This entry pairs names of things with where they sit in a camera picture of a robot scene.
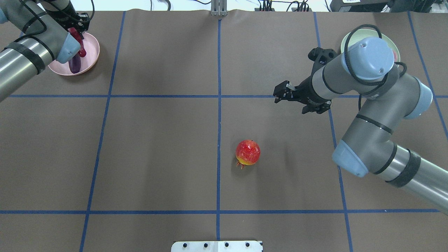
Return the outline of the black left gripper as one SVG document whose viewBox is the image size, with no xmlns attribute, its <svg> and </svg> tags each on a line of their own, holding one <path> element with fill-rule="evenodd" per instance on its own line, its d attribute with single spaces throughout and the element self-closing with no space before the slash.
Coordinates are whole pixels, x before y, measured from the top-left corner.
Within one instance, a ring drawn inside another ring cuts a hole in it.
<svg viewBox="0 0 448 252">
<path fill-rule="evenodd" d="M 83 33 L 88 30 L 91 17 L 88 13 L 77 12 L 70 0 L 46 0 L 46 12 L 74 38 L 84 39 Z"/>
</svg>

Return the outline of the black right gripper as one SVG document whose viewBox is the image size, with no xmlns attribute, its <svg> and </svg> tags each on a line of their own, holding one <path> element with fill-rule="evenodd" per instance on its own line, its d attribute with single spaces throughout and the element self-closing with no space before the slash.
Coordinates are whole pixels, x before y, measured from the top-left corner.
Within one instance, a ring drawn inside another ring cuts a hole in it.
<svg viewBox="0 0 448 252">
<path fill-rule="evenodd" d="M 307 77 L 300 85 L 294 87 L 290 81 L 286 80 L 275 86 L 273 96 L 274 103 L 279 103 L 282 100 L 295 102 L 296 98 L 293 96 L 296 93 L 298 101 L 304 104 L 301 113 L 317 113 L 322 114 L 331 108 L 331 99 L 320 97 L 314 90 L 312 85 L 312 77 Z"/>
</svg>

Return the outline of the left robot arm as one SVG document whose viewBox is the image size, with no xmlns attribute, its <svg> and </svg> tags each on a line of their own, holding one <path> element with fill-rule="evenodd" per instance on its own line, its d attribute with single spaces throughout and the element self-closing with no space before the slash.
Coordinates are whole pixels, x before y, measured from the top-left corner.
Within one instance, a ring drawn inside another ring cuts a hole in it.
<svg viewBox="0 0 448 252">
<path fill-rule="evenodd" d="M 23 35 L 1 51 L 1 100 L 5 100 L 48 64 L 67 63 L 83 48 L 82 33 L 91 17 L 70 0 L 2 0 L 1 23 L 11 22 Z"/>
</svg>

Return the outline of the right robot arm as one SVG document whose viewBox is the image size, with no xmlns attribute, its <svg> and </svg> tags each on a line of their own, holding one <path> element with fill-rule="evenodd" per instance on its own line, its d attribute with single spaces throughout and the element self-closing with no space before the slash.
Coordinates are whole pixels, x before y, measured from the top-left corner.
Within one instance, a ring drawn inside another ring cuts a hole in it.
<svg viewBox="0 0 448 252">
<path fill-rule="evenodd" d="M 314 61 L 311 75 L 298 86 L 278 84 L 275 102 L 301 102 L 303 114 L 322 114 L 333 98 L 356 91 L 366 101 L 335 148 L 333 161 L 357 177 L 375 174 L 447 214 L 447 171 L 391 140 L 401 120 L 429 109 L 430 88 L 401 75 L 392 49 L 378 37 L 363 38 L 340 55 L 314 48 L 308 57 Z"/>
</svg>

